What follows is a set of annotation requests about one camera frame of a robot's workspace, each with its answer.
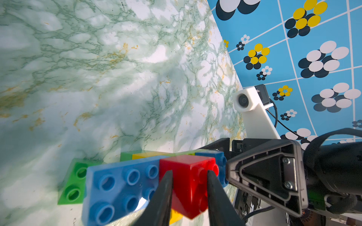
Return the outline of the red square lego brick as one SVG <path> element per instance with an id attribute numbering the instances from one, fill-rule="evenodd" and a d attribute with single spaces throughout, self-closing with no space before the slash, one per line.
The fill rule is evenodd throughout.
<path id="1" fill-rule="evenodd" d="M 213 157 L 180 155 L 159 161 L 159 179 L 173 172 L 172 209 L 194 219 L 208 208 L 207 173 L 219 174 Z"/>

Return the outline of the lime long lego brick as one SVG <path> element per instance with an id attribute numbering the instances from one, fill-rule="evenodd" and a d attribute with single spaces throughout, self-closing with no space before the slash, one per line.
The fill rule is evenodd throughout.
<path id="1" fill-rule="evenodd" d="M 185 151 L 185 152 L 169 153 L 169 154 L 167 154 L 167 156 L 175 157 L 175 156 L 180 156 L 180 155 L 195 155 L 195 153 L 204 152 L 204 151 L 208 151 L 208 149 L 196 149 L 196 150 L 190 150 L 190 151 Z"/>

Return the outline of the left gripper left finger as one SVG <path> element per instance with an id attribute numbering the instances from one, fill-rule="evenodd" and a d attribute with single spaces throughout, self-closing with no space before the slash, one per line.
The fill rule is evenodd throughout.
<path id="1" fill-rule="evenodd" d="M 167 171 L 158 185 L 150 203 L 133 223 L 133 226 L 170 225 L 173 194 L 173 172 Z"/>

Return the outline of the yellow square lego brick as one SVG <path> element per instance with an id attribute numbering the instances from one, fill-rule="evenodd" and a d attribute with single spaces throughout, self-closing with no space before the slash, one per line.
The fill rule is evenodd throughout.
<path id="1" fill-rule="evenodd" d="M 173 156 L 175 156 L 175 154 L 174 153 L 164 153 L 164 152 L 142 152 L 142 153 L 133 154 L 132 155 L 132 160 L 149 158 L 149 157 L 154 157 L 154 156 L 173 157 Z"/>

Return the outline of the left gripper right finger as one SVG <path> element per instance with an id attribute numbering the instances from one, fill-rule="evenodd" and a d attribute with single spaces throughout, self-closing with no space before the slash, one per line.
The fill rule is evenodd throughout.
<path id="1" fill-rule="evenodd" d="M 214 171 L 207 172 L 209 224 L 211 226 L 245 226 L 235 211 Z"/>

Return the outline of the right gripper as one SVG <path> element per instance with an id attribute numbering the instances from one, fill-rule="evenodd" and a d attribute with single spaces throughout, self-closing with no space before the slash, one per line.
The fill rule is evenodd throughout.
<path id="1" fill-rule="evenodd" d="M 199 149 L 229 155 L 230 138 L 221 138 Z M 226 163 L 226 179 L 275 208 L 295 217 L 308 207 L 301 145 L 288 139 L 233 140 Z"/>

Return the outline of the light blue long lego brick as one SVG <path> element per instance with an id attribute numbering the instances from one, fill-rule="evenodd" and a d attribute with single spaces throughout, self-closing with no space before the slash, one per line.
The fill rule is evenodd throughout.
<path id="1" fill-rule="evenodd" d="M 226 157 L 223 152 L 208 150 L 195 153 L 213 157 L 219 168 L 216 175 L 223 187 Z M 85 226 L 104 226 L 134 212 L 140 199 L 151 201 L 159 182 L 159 161 L 168 156 L 129 160 L 89 167 L 82 210 Z"/>

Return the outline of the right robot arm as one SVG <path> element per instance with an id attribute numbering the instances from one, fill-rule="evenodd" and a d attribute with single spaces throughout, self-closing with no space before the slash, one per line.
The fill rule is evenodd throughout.
<path id="1" fill-rule="evenodd" d="M 325 145 L 334 135 L 361 137 L 345 128 L 314 138 L 302 149 L 279 135 L 230 140 L 204 146 L 226 157 L 226 180 L 272 207 L 300 217 L 309 209 L 334 217 L 362 212 L 361 142 Z"/>

